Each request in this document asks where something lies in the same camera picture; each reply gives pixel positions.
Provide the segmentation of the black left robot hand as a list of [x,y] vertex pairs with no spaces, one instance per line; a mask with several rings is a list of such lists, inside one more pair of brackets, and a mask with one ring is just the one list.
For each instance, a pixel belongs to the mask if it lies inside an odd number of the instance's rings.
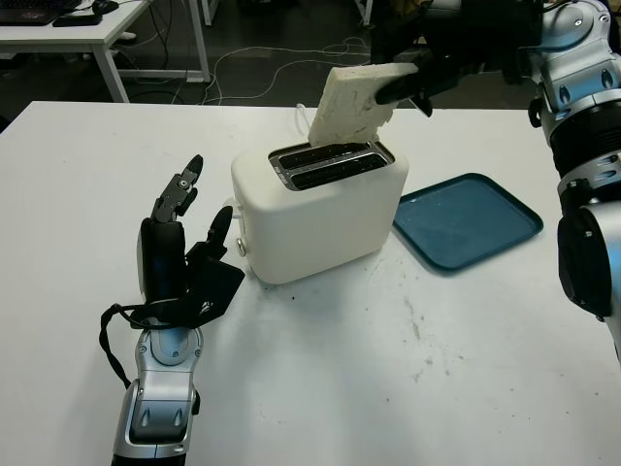
[[197,326],[222,316],[245,277],[222,261],[232,207],[219,210],[204,240],[190,249],[185,244],[180,218],[198,195],[195,184],[203,163],[196,155],[173,175],[140,228],[140,278],[148,313],[176,325]]

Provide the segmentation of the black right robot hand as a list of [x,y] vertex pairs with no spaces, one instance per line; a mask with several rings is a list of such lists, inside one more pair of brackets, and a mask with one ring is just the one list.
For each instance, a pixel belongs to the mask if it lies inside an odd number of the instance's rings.
[[424,40],[416,70],[383,85],[378,104],[409,100],[424,115],[432,98],[468,75],[500,72],[511,84],[529,74],[525,51],[541,43],[541,1],[422,1],[386,17],[372,32],[371,62],[385,64]]

